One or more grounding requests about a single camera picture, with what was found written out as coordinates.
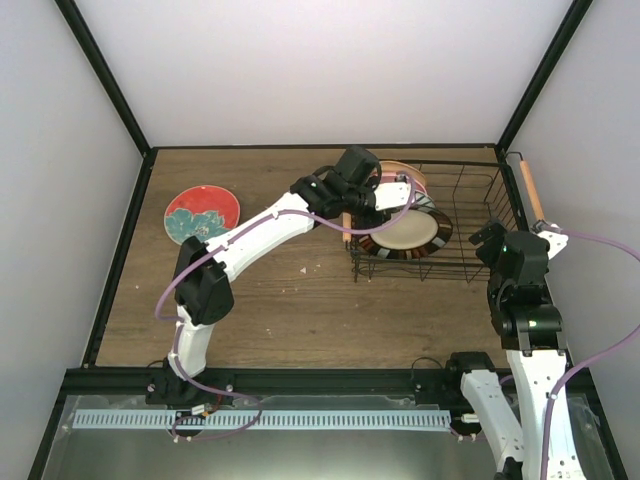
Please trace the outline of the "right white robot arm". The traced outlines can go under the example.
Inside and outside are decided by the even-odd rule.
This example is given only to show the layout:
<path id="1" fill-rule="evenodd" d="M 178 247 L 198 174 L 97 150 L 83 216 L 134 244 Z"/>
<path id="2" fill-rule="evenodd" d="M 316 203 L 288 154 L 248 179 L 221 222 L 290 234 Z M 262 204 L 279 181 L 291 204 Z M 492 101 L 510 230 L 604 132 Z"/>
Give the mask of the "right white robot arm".
<path id="1" fill-rule="evenodd" d="M 508 230 L 492 219 L 469 241 L 489 270 L 491 321 L 506 353 L 518 406 L 510 406 L 483 352 L 451 355 L 445 393 L 455 402 L 469 402 L 491 449 L 496 478 L 583 479 L 560 382 L 568 364 L 562 317 L 545 280 L 550 259 L 567 239 Z"/>

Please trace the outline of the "beige orange rimmed plate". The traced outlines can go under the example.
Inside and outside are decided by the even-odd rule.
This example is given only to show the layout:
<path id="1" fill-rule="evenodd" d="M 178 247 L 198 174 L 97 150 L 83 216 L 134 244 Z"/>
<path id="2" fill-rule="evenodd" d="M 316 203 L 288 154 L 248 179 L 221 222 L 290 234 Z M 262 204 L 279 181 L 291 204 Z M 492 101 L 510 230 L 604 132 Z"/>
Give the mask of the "beige orange rimmed plate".
<path id="1" fill-rule="evenodd" d="M 399 174 L 404 172 L 423 187 L 427 185 L 427 180 L 424 174 L 407 163 L 395 160 L 381 160 L 380 165 L 383 174 Z"/>

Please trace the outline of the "brown rimmed cream plate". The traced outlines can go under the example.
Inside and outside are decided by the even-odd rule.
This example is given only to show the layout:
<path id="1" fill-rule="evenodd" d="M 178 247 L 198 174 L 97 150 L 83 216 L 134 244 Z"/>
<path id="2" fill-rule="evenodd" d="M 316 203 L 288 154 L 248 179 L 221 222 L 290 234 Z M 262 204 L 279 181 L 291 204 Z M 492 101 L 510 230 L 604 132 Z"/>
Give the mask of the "brown rimmed cream plate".
<path id="1" fill-rule="evenodd" d="M 417 260 L 441 250 L 453 235 L 449 217 L 436 209 L 409 210 L 396 224 L 360 235 L 357 246 L 384 260 Z"/>

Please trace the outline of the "pink plate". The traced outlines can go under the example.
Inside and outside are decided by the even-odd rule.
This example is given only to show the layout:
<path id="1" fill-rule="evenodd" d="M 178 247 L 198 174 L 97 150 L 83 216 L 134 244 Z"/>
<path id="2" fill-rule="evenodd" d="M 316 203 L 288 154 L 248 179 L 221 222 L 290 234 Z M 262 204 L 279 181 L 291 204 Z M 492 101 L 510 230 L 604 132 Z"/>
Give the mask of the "pink plate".
<path id="1" fill-rule="evenodd" d="M 422 194 L 426 195 L 427 194 L 427 190 L 426 187 L 421 184 L 420 182 L 418 182 L 417 180 L 413 181 L 414 187 L 415 187 L 415 191 L 416 192 L 421 192 Z"/>

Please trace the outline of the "red teal floral plate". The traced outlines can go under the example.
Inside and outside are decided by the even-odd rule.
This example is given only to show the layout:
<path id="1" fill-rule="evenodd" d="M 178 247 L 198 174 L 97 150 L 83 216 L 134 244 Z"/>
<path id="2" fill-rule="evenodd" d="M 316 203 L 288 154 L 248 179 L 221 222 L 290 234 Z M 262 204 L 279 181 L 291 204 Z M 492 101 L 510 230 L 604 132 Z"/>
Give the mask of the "red teal floral plate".
<path id="1" fill-rule="evenodd" d="M 192 236 L 205 241 L 234 229 L 240 213 L 240 203 L 232 192 L 219 186 L 199 185 L 184 190 L 168 204 L 164 228 L 178 245 Z"/>

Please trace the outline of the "white blue striped plate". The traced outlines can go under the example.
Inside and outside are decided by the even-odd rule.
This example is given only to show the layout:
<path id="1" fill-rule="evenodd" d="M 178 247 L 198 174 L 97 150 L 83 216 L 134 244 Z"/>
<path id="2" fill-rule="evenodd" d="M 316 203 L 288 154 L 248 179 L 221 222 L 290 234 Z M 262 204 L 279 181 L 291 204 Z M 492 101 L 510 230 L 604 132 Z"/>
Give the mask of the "white blue striped plate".
<path id="1" fill-rule="evenodd" d="M 431 211 L 436 209 L 436 205 L 429 195 L 423 192 L 416 192 L 414 194 L 414 200 L 412 202 L 411 209 L 418 211 Z"/>

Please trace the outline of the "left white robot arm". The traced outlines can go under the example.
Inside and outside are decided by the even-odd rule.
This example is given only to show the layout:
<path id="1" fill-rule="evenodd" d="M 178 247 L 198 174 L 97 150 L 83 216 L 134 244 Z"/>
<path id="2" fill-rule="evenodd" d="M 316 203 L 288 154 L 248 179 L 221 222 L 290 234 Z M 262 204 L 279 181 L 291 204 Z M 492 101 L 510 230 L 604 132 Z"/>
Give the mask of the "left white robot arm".
<path id="1" fill-rule="evenodd" d="M 167 355 L 174 372 L 170 393 L 181 403 L 196 402 L 204 392 L 200 373 L 217 322 L 234 306 L 232 283 L 254 262 L 299 235 L 340 215 L 368 214 L 377 224 L 406 204 L 410 185 L 384 184 L 379 159 L 352 146 L 338 162 L 297 179 L 273 205 L 227 233 L 201 241 L 186 239 L 174 278 L 165 291 L 177 307 L 176 334 Z"/>

